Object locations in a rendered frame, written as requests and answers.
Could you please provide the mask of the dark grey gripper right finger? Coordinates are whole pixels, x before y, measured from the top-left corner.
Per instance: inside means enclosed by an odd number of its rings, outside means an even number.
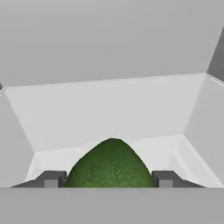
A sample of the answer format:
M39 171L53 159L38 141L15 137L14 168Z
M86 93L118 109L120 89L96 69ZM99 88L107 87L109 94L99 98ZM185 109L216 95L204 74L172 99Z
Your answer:
M151 176L154 186L159 188L203 188L203 185L182 179L175 171L153 171Z

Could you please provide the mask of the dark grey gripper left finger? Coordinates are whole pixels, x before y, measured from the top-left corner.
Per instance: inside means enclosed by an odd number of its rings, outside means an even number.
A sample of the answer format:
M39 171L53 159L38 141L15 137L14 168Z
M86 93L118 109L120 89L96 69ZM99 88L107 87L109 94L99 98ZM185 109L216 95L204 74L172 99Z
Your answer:
M13 188L15 188L15 187L58 188L58 187L62 187L64 185L66 178L67 178L66 171L43 171L35 179L26 181L26 182L18 184L18 185L14 185Z

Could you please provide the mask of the green avocado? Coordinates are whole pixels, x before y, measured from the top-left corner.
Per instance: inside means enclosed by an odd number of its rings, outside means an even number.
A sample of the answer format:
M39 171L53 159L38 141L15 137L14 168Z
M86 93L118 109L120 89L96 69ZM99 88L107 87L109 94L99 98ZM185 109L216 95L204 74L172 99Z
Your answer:
M122 139L97 144L72 167L64 187L145 188L154 182L143 160Z

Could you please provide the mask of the white tupperware container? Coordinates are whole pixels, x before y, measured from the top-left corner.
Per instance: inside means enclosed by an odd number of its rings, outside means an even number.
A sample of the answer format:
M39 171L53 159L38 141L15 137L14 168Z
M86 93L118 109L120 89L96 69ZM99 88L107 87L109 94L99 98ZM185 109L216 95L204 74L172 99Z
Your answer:
M224 187L224 82L206 73L0 90L0 187L70 171L108 138L150 171Z

